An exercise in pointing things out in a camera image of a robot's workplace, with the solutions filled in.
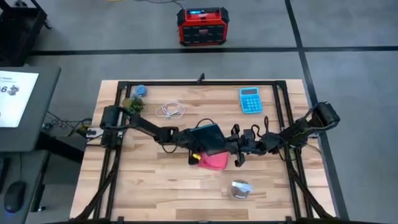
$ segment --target red power station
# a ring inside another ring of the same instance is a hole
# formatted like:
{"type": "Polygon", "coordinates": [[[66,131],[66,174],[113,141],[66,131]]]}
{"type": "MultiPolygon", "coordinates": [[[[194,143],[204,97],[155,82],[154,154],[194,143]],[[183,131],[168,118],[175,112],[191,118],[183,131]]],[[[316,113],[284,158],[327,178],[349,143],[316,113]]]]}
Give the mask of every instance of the red power station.
{"type": "Polygon", "coordinates": [[[184,46],[223,44],[228,22],[228,11],[224,7],[181,9],[177,14],[180,43],[184,46]]]}

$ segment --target calculator display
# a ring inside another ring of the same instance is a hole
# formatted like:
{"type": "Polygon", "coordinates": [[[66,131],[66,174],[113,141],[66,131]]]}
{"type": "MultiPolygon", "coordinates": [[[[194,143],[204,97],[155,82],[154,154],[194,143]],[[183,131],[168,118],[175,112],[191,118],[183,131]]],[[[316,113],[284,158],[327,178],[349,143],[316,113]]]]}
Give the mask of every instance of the calculator display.
{"type": "Polygon", "coordinates": [[[242,95],[250,95],[250,94],[257,94],[257,90],[256,89],[242,90],[242,95]]]}

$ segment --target computer mouse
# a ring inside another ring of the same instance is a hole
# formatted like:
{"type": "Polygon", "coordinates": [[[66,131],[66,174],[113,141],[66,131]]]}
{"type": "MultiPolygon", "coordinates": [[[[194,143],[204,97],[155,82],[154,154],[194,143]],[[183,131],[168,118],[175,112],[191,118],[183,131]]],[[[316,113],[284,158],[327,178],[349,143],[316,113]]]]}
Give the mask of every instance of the computer mouse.
{"type": "Polygon", "coordinates": [[[25,197],[26,184],[23,181],[12,183],[4,195],[4,209],[9,213],[18,212],[23,204],[25,197]]]}

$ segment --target wooden table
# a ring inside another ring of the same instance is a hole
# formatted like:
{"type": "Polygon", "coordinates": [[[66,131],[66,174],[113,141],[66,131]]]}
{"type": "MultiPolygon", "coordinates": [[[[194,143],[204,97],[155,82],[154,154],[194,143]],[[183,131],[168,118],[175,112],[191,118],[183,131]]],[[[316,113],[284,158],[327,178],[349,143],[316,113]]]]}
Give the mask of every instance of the wooden table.
{"type": "MultiPolygon", "coordinates": [[[[303,83],[301,80],[286,82],[293,116],[297,119],[308,110],[303,83]]],[[[99,125],[104,107],[114,104],[117,84],[117,80],[102,81],[93,117],[94,126],[99,125]]],[[[146,105],[142,117],[158,126],[178,126],[180,129],[192,128],[200,119],[211,118],[220,125],[225,136],[230,135],[235,123],[240,124],[241,129],[258,124],[260,133],[264,133],[263,114],[242,114],[238,87],[242,86],[148,86],[148,95],[143,98],[146,105]],[[171,100],[178,100],[186,107],[185,115],[180,119],[156,117],[154,111],[171,100]]],[[[264,111],[270,120],[270,131],[278,133],[272,88],[259,86],[259,89],[264,111]]],[[[309,144],[318,147],[316,140],[310,140],[309,144]]],[[[152,138],[129,130],[123,142],[112,219],[124,216],[126,221],[266,221],[294,217],[285,163],[278,155],[246,156],[246,163],[240,168],[234,166],[236,156],[230,156],[227,168],[222,171],[189,166],[187,156],[186,149],[166,154],[152,138]],[[236,179],[243,179],[254,187],[254,192],[245,200],[229,195],[229,186],[236,179]]],[[[71,217],[77,216],[97,191],[103,157],[103,148],[86,148],[71,217]]],[[[302,159],[309,189],[334,215],[320,153],[307,146],[303,148],[302,159]]],[[[299,189],[298,196],[305,215],[299,189]]],[[[106,199],[105,194],[101,217],[106,199]]]]}

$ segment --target green plant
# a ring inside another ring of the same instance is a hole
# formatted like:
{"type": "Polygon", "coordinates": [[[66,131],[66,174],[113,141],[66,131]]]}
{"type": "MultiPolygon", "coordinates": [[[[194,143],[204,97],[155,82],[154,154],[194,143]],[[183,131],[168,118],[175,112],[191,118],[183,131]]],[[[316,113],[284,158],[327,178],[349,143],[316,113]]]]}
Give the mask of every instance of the green plant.
{"type": "Polygon", "coordinates": [[[144,102],[141,98],[135,96],[134,98],[126,98],[123,100],[123,106],[133,114],[139,114],[144,109],[144,102]]]}

